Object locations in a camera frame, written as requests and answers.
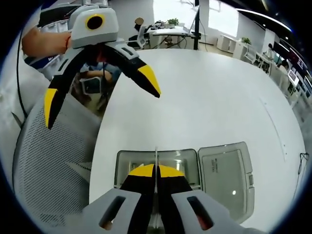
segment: black cable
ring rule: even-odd
[[[167,47],[167,49],[169,49],[169,48],[171,48],[171,47],[173,47],[173,46],[175,46],[175,45],[180,44],[183,40],[185,40],[185,38],[183,38],[182,40],[178,41],[177,43],[175,43],[175,44],[173,44],[173,45]]]
[[[152,49],[159,47],[169,36],[166,36],[164,40],[161,41],[157,46],[154,46]]]
[[[299,168],[298,168],[298,178],[297,178],[296,188],[295,188],[295,190],[294,190],[292,199],[295,198],[295,195],[296,195],[296,192],[297,192],[298,183],[299,183],[299,176],[300,176],[301,168],[302,168],[302,160],[305,159],[305,160],[306,160],[306,165],[307,165],[307,162],[308,162],[308,160],[309,160],[309,157],[310,157],[310,155],[309,155],[308,153],[300,153],[300,164],[299,164]]]
[[[27,119],[27,113],[25,111],[24,104],[23,104],[23,101],[21,99],[21,94],[20,94],[19,60],[20,60],[20,45],[21,45],[22,34],[23,34],[23,29],[20,31],[20,37],[19,37],[19,47],[18,47],[18,54],[17,54],[18,58],[16,62],[16,81],[18,84],[19,103],[20,103],[21,109],[23,110],[24,117],[25,119]]]
[[[194,3],[192,3],[190,0],[189,0],[189,3],[190,3],[193,7],[195,7]]]
[[[203,30],[204,30],[205,49],[206,49],[206,51],[208,52],[208,50],[207,50],[207,41],[206,41],[206,31],[205,31],[205,27],[204,27],[203,23],[201,22],[201,20],[199,20],[199,22],[200,22],[200,24],[201,24],[201,26],[203,27]]]
[[[184,47],[184,49],[186,48],[186,46],[187,46],[187,40],[186,40],[186,38],[184,38],[185,39],[185,47]]]

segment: office desk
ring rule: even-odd
[[[247,53],[247,45],[245,43],[237,41],[233,52],[233,58],[244,60],[244,56],[246,53]]]
[[[218,38],[218,42],[216,44],[216,47],[219,50],[222,50],[228,53],[234,53],[235,46],[236,46],[236,40],[226,35],[220,35]]]
[[[146,33],[150,34],[150,42],[151,42],[151,48],[159,45],[164,39],[165,36],[172,36],[172,37],[177,37],[176,38],[176,42],[181,41],[181,37],[185,37],[185,40],[187,40],[187,43],[183,43],[181,42],[181,48],[185,49],[193,49],[194,47],[194,43],[193,42],[193,37],[194,35],[192,33],[187,33],[186,31],[183,30],[183,27],[180,26],[176,26],[175,28],[163,28],[163,29],[156,29],[156,30],[152,30],[152,29],[148,29]]]
[[[270,230],[290,207],[299,153],[305,152],[298,122],[278,87],[257,67],[219,54],[138,53],[154,70],[162,94],[155,98],[121,75],[98,133],[89,201],[113,188],[120,150],[197,151],[244,141],[255,209],[242,225]]]

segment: gray mesh backrest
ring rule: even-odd
[[[63,232],[88,205],[93,150],[100,120],[68,95],[51,130],[43,98],[20,133],[13,168],[16,196],[44,232]]]

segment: gray floor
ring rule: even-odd
[[[220,54],[220,55],[225,55],[225,56],[229,56],[229,57],[233,56],[233,54],[231,54],[231,53],[227,53],[227,52],[219,50],[214,45],[199,43],[198,47],[199,47],[200,51],[207,51],[207,52],[216,53],[216,54]]]

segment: plastic container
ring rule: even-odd
[[[190,186],[202,189],[230,211],[237,223],[254,212],[252,164],[245,142],[176,151],[158,151],[159,164],[185,174]],[[128,173],[140,165],[155,164],[155,151],[119,151],[115,170],[115,187],[120,188]],[[150,225],[161,227],[157,215]]]

